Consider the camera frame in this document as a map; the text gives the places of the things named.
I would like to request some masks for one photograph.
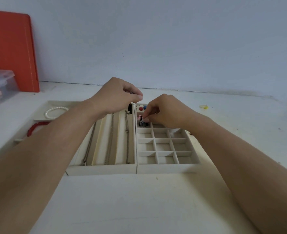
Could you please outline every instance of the jewelry organizer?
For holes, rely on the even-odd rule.
[[[78,103],[46,102],[3,146],[0,153],[23,141],[34,124],[51,122]],[[98,120],[71,160],[67,175],[197,172],[200,161],[186,131],[153,123],[140,126],[139,116],[144,110],[138,108],[139,104],[132,104],[131,114],[128,108]],[[38,126],[33,133],[42,127]]]

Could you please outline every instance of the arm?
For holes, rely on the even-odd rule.
[[[191,132],[256,227],[287,233],[287,169],[172,95],[151,101],[143,118]]]
[[[112,78],[92,98],[1,155],[0,233],[29,233],[94,122],[142,96],[132,84]]]

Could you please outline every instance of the red folder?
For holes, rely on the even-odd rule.
[[[14,72],[21,91],[40,91],[29,15],[0,11],[0,69]]]

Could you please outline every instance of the white wall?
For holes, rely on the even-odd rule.
[[[0,0],[32,18],[40,80],[272,95],[287,104],[287,0]]]

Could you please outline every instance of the red beaded bracelet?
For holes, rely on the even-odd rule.
[[[30,137],[32,135],[32,132],[37,128],[38,126],[45,126],[48,125],[50,121],[41,121],[38,123],[35,123],[31,128],[28,130],[27,137]]]

